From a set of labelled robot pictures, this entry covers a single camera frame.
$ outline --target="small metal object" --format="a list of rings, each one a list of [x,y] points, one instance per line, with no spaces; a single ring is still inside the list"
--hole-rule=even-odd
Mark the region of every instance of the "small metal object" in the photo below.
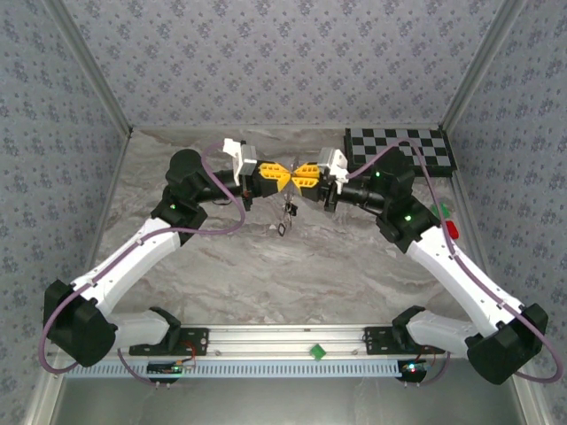
[[[291,172],[293,173],[299,165],[299,158],[295,158],[291,166]],[[284,236],[288,228],[291,228],[291,217],[298,215],[298,207],[292,202],[293,200],[293,184],[288,183],[287,188],[285,188],[285,193],[283,195],[283,216],[280,220],[280,224],[277,226],[277,234],[279,236]]]

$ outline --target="checkerboard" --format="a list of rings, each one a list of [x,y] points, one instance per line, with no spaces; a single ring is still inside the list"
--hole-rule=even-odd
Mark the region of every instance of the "checkerboard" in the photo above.
[[[401,137],[414,140],[420,146],[427,171],[432,177],[450,177],[456,169],[447,134],[442,130],[347,128],[345,151],[349,172],[366,164]],[[400,146],[400,150],[411,158],[416,175],[423,175],[414,151],[408,145]]]

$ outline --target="red button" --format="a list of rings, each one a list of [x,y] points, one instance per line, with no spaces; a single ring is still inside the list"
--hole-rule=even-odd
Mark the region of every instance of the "red button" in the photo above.
[[[447,230],[451,239],[459,238],[459,230],[457,230],[457,226],[451,220],[447,220]]]

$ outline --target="green block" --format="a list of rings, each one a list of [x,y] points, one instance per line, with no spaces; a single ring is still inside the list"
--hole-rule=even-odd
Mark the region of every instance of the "green block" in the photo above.
[[[314,345],[309,352],[317,361],[325,357],[325,354],[327,354],[327,352],[319,344]]]
[[[451,217],[451,213],[449,212],[447,206],[445,204],[443,204],[442,202],[440,204],[441,204],[441,211],[443,212],[443,217],[445,217],[446,219]],[[431,209],[431,212],[435,215],[435,217],[439,218],[439,212],[437,211],[437,206],[435,206],[435,204],[433,204],[430,209]]]

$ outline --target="metal frame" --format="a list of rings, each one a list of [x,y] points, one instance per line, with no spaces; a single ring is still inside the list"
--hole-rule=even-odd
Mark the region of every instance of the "metal frame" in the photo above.
[[[478,84],[484,78],[488,67],[492,64],[496,53],[508,36],[512,24],[514,24],[526,3],[526,0],[504,0],[494,15],[491,26],[488,28],[482,43],[480,43],[475,57],[470,62],[469,68],[440,122],[440,125],[448,134],[454,130],[454,126],[467,108]]]
[[[120,178],[120,171],[122,170],[122,164],[124,163],[124,158],[126,157],[126,149],[130,143],[130,139],[132,138],[131,134],[128,134],[124,138],[124,142],[122,143],[122,147],[120,148],[120,152],[118,154],[118,159],[116,161],[116,166],[114,167],[113,177],[110,180],[110,186],[106,193],[105,204],[103,205],[103,211],[100,214],[100,218],[98,219],[97,229],[95,230],[95,236],[93,240],[93,244],[89,250],[89,256],[87,257],[87,264],[85,265],[85,271],[91,270],[97,261],[97,252],[100,244],[103,240],[103,233],[105,232],[106,222],[108,220],[108,214],[110,213],[110,207],[113,203],[114,199],[114,192],[116,191],[116,186],[118,185],[118,179]]]
[[[490,274],[486,254],[480,242],[476,222],[472,216],[466,190],[462,184],[462,177],[455,172],[450,179],[451,190],[456,203],[456,211],[462,226],[462,233],[466,241],[467,251],[475,263]],[[320,344],[327,355],[325,360],[331,362],[352,362],[351,364],[365,364],[372,361],[388,361],[393,359],[413,359],[410,356],[368,356],[365,344],[362,342],[363,330],[367,326],[376,324],[353,325],[191,325],[192,327],[205,327],[211,329],[207,356],[203,361],[207,363],[241,365],[242,362],[254,365],[259,361],[274,361],[275,365],[294,362],[299,365],[306,360],[312,360],[308,351],[315,344]],[[71,358],[52,345],[48,349],[48,359],[61,367],[68,364]],[[165,360],[173,358],[132,358],[127,361],[147,362],[149,360]],[[117,365],[115,354],[106,357],[110,365]],[[527,365],[523,371],[534,374],[534,367]],[[25,419],[26,425],[49,423],[55,409],[58,393],[65,377],[57,378],[45,371],[40,373],[32,402]],[[541,386],[532,382],[513,377],[517,391],[518,401],[528,425],[553,424],[548,405],[543,396]]]
[[[397,360],[199,360],[175,375],[147,374],[149,360],[128,365],[140,376],[152,379],[194,378],[368,378],[400,377]],[[132,376],[118,360],[102,360],[93,367],[77,367],[66,379],[126,378]]]
[[[126,115],[120,108],[120,104],[108,85],[97,61],[90,53],[87,43],[82,39],[81,31],[74,23],[69,10],[62,0],[43,0],[43,4],[55,21],[61,36],[67,42],[85,76],[89,79],[90,85],[100,98],[114,126],[122,135],[129,135],[130,127]]]

